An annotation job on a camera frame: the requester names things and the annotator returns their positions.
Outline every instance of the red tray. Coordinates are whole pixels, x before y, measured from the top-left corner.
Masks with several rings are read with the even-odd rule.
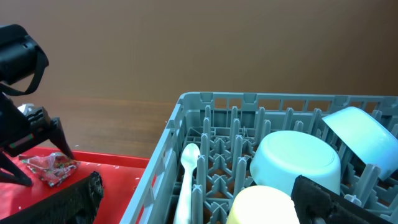
[[[24,155],[47,156],[57,151],[58,149],[49,147],[35,147]],[[87,177],[93,171],[98,171],[103,180],[104,199],[101,201],[94,223],[119,223],[149,159],[83,151],[73,151],[73,153],[76,160],[81,162],[79,168],[59,187],[52,188],[37,179],[17,157],[12,158],[13,162],[32,179],[33,186],[0,183],[0,219],[45,199]]]

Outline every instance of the brown wall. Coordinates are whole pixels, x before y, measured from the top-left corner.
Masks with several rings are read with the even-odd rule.
[[[394,0],[0,0],[0,23],[49,56],[35,96],[398,95]]]

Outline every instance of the brown background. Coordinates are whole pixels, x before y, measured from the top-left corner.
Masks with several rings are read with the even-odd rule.
[[[0,23],[50,59],[15,102],[87,150],[149,157],[186,91],[398,94],[398,1],[1,0]]]

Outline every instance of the light blue bowl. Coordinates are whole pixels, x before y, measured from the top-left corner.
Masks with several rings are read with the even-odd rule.
[[[323,120],[365,164],[381,168],[381,180],[398,169],[398,140],[367,112],[350,106]]]
[[[257,185],[292,194],[296,177],[303,175],[340,194],[340,160],[335,150],[312,135],[277,131],[260,143],[250,164]]]

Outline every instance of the gray dish rack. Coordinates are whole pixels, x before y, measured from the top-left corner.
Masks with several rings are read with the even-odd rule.
[[[225,223],[235,196],[254,185],[249,164],[261,139],[280,130],[314,135],[341,159],[341,196],[398,222],[398,174],[377,179],[341,142],[322,117],[348,106],[370,113],[398,135],[398,97],[272,93],[191,92],[183,94],[155,148],[121,223],[168,223],[181,188],[180,155],[189,143],[200,147],[192,190],[193,223]]]

